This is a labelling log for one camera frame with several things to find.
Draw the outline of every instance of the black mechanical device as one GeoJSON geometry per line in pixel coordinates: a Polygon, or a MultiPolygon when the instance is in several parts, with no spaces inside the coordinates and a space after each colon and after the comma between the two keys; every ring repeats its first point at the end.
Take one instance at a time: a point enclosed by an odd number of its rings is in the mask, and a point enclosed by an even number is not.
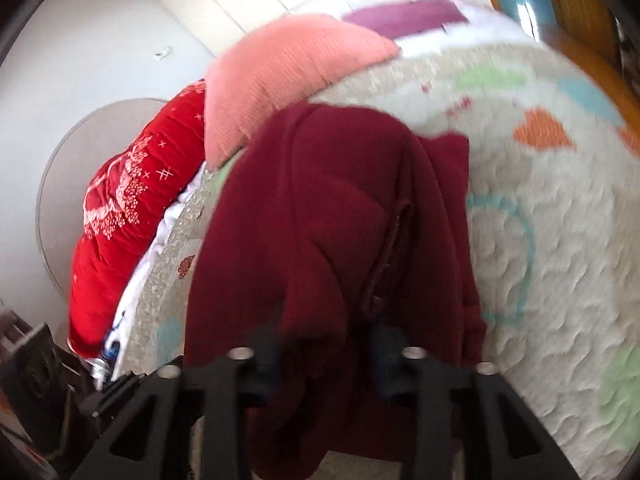
{"type": "MultiPolygon", "coordinates": [[[[60,366],[51,355],[55,346],[48,333],[31,336],[30,352],[28,344],[22,345],[9,364],[0,365],[0,386],[12,386],[8,397],[34,443],[48,451],[58,448],[52,464],[61,478],[186,479],[191,432],[201,416],[200,478],[251,478],[242,411],[265,405],[278,389],[272,329],[260,330],[249,347],[234,348],[201,368],[183,369],[178,358],[150,376],[123,376],[104,391],[85,396],[75,417],[69,417],[68,402],[54,395],[55,381],[30,376],[45,370],[50,377],[51,367],[60,366]],[[40,343],[37,352],[34,342],[40,343]],[[34,387],[39,397],[34,398],[34,387]],[[45,416],[43,410],[51,408],[37,402],[43,394],[67,406],[62,420],[49,414],[46,425],[36,424],[36,418],[45,416]],[[66,446],[59,444],[62,429],[66,446]],[[66,454],[60,452],[63,447],[66,454]]],[[[423,348],[409,346],[401,330],[384,324],[372,325],[370,348],[380,396],[415,407],[415,455],[403,465],[401,480],[450,480],[453,413],[462,427],[467,479],[578,480],[553,438],[495,365],[480,363],[475,370],[444,365],[423,348]]]]}

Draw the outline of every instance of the metal screw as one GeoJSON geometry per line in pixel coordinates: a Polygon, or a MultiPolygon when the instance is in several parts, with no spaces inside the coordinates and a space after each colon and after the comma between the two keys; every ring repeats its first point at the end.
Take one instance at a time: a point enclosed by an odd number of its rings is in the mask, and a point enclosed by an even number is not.
{"type": "Polygon", "coordinates": [[[158,370],[158,377],[163,379],[175,379],[180,375],[180,368],[175,365],[164,365],[158,370]]]}
{"type": "Polygon", "coordinates": [[[254,354],[254,349],[249,348],[248,346],[239,346],[229,350],[226,355],[234,361],[247,361],[248,359],[251,359],[254,354]]]}
{"type": "Polygon", "coordinates": [[[486,376],[497,375],[499,372],[498,367],[494,365],[491,361],[483,361],[481,363],[478,363],[476,365],[476,371],[480,375],[486,375],[486,376]]]}
{"type": "Polygon", "coordinates": [[[402,355],[406,359],[424,359],[429,354],[421,346],[407,346],[402,349],[402,355]]]}

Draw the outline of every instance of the dark red sweater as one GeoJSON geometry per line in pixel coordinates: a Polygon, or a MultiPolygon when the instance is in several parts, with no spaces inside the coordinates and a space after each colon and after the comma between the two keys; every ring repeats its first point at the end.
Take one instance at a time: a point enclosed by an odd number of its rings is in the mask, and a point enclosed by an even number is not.
{"type": "Polygon", "coordinates": [[[211,362],[278,320],[282,387],[248,416],[261,478],[306,478],[328,450],[412,452],[414,415],[370,378],[363,326],[376,316],[443,362],[480,360],[467,181],[465,137],[421,139],[367,108],[297,104],[254,137],[198,258],[185,358],[211,362]]]}

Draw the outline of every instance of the bed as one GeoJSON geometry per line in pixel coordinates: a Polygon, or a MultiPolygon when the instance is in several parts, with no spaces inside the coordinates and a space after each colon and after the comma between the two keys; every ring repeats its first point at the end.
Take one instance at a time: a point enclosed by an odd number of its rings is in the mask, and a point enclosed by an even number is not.
{"type": "MultiPolygon", "coordinates": [[[[311,101],[376,108],[419,135],[452,128],[469,137],[484,357],[581,478],[615,478],[640,442],[640,139],[567,58],[492,10],[458,7],[469,24],[402,38],[402,57],[311,101]]],[[[170,208],[171,227],[158,229],[163,250],[130,281],[136,307],[117,336],[114,376],[149,373],[181,354],[191,269],[239,157],[201,170],[170,208]]],[[[329,454],[317,474],[398,471],[329,454]]]]}

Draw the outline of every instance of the purple cloth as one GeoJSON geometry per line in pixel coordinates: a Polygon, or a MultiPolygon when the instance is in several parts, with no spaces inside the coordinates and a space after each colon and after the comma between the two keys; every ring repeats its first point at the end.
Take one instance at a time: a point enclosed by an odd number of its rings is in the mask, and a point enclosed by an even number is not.
{"type": "Polygon", "coordinates": [[[347,14],[342,20],[369,28],[390,40],[441,28],[446,23],[467,23],[451,0],[415,0],[366,7],[347,14]]]}

